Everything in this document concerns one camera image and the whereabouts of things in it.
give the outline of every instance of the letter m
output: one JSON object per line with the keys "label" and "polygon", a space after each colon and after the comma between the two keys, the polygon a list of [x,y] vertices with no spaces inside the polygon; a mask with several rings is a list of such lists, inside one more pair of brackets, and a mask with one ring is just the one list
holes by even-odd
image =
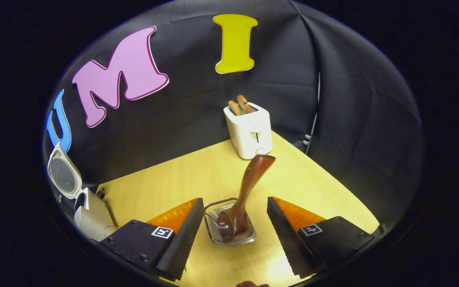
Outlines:
{"label": "letter m", "polygon": [[86,113],[86,125],[98,125],[106,117],[106,109],[95,103],[96,96],[113,109],[120,106],[120,76],[126,83],[124,97],[138,100],[156,92],[169,83],[159,73],[150,51],[150,36],[156,27],[148,27],[124,38],[114,50],[107,69],[94,60],[86,63],[75,74],[72,84],[77,85],[80,102]]}

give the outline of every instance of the open lid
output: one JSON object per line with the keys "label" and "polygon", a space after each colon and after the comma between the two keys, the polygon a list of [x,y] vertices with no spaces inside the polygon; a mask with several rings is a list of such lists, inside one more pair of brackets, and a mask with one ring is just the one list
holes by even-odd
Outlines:
{"label": "open lid", "polygon": [[79,193],[82,192],[82,179],[80,178],[79,171],[62,149],[60,142],[56,144],[53,152],[51,152],[51,156],[49,156],[47,174],[49,174],[49,178],[66,198],[77,198]]}

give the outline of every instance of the screw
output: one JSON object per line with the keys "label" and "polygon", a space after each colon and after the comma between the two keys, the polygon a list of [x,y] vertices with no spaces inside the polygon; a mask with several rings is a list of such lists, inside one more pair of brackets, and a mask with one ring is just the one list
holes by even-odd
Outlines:
{"label": "screw", "polygon": [[140,258],[142,261],[145,261],[145,262],[148,262],[148,260],[150,260],[150,258],[144,254],[141,254]]}

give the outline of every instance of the wooden table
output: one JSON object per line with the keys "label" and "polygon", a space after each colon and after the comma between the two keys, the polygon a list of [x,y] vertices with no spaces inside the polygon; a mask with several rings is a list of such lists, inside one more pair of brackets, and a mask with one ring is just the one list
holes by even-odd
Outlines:
{"label": "wooden table", "polygon": [[[179,286],[234,287],[251,280],[271,287],[303,280],[294,276],[267,215],[267,197],[276,196],[324,218],[343,216],[372,233],[379,222],[346,187],[304,153],[273,132],[277,159],[251,193],[246,210],[257,232],[254,242],[222,247],[213,244],[204,221],[186,262]],[[237,197],[249,160],[241,159],[230,140],[101,184],[115,224],[146,222],[193,198],[204,205]]]}

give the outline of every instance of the bread slice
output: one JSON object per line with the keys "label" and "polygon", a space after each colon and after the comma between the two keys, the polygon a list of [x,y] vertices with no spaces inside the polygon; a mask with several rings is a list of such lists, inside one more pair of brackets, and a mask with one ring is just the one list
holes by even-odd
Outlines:
{"label": "bread slice", "polygon": [[247,100],[244,98],[243,95],[237,96],[237,100],[238,100],[238,105],[240,106],[240,109],[244,110],[245,113],[251,112],[251,107],[248,105]]}
{"label": "bread slice", "polygon": [[234,100],[228,101],[229,109],[235,116],[242,116],[242,112],[240,111],[240,107]]}

